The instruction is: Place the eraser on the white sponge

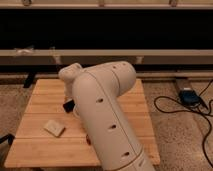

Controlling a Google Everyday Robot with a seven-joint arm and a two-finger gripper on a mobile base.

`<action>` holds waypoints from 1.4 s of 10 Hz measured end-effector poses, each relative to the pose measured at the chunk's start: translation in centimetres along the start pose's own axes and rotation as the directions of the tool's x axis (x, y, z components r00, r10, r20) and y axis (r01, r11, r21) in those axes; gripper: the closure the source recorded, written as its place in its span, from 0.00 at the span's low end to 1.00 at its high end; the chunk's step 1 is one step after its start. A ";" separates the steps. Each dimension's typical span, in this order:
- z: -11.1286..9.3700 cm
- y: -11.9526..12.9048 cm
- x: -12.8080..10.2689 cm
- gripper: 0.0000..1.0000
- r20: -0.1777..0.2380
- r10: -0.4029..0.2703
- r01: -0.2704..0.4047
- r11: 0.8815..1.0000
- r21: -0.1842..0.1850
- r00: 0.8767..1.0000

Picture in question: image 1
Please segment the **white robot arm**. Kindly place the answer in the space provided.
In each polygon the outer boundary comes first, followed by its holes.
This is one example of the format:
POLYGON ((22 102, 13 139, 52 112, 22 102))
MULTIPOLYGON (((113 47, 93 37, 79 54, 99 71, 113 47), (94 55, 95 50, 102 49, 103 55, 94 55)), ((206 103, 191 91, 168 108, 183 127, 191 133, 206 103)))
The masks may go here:
POLYGON ((66 96, 74 101, 104 171, 155 171, 143 145, 127 120, 118 97, 136 82, 126 61, 84 68, 78 63, 59 71, 66 96))

